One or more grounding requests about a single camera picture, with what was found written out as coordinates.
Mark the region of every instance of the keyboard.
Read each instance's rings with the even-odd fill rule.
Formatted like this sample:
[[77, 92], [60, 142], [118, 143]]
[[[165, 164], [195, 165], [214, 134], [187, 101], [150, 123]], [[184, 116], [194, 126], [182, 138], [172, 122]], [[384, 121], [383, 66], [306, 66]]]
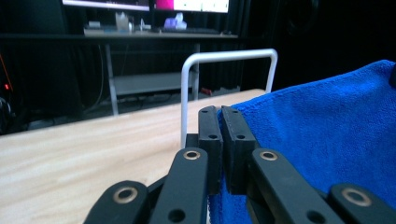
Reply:
[[219, 35], [220, 32], [213, 29], [207, 28], [187, 28], [187, 29], [176, 29], [176, 28], [154, 28], [151, 31], [155, 33], [170, 33], [170, 34], [198, 34], [198, 35]]

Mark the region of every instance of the wooden table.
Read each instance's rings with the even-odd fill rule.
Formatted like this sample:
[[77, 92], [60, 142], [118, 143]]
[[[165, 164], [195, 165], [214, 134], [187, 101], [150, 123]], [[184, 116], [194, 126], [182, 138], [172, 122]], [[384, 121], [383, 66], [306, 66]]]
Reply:
[[[189, 103], [198, 111], [264, 94], [253, 90]], [[82, 223], [102, 193], [122, 180], [150, 185], [179, 148], [180, 105], [0, 137], [0, 223]]]

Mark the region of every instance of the white handle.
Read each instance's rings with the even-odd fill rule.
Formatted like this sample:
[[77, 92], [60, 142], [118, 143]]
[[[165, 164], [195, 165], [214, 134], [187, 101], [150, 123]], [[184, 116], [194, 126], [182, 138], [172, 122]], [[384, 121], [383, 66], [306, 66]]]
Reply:
[[187, 114], [188, 114], [188, 97], [189, 97], [189, 72], [190, 68], [196, 63], [218, 63], [226, 61], [271, 58], [271, 66], [267, 78], [265, 93], [271, 92], [274, 81], [274, 74], [277, 63], [277, 53], [274, 49], [251, 49], [235, 50], [223, 52], [194, 53], [183, 64], [181, 69], [181, 148], [186, 146], [187, 135]]

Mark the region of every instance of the computer monitor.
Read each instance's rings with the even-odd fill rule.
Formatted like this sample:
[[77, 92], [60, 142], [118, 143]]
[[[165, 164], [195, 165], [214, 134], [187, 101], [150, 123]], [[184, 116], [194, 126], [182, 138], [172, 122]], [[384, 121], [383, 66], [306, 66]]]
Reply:
[[122, 10], [149, 11], [149, 0], [62, 0], [66, 6], [103, 7]]
[[158, 10], [227, 13], [229, 0], [154, 0]]

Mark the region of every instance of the blue towel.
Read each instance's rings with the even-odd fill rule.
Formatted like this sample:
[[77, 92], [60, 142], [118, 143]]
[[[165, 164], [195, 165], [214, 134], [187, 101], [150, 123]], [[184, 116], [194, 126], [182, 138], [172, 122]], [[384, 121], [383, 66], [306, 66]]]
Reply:
[[[262, 147], [281, 152], [314, 188], [367, 188], [396, 209], [395, 63], [265, 94], [234, 105]], [[212, 223], [250, 223], [245, 196], [209, 199]]]

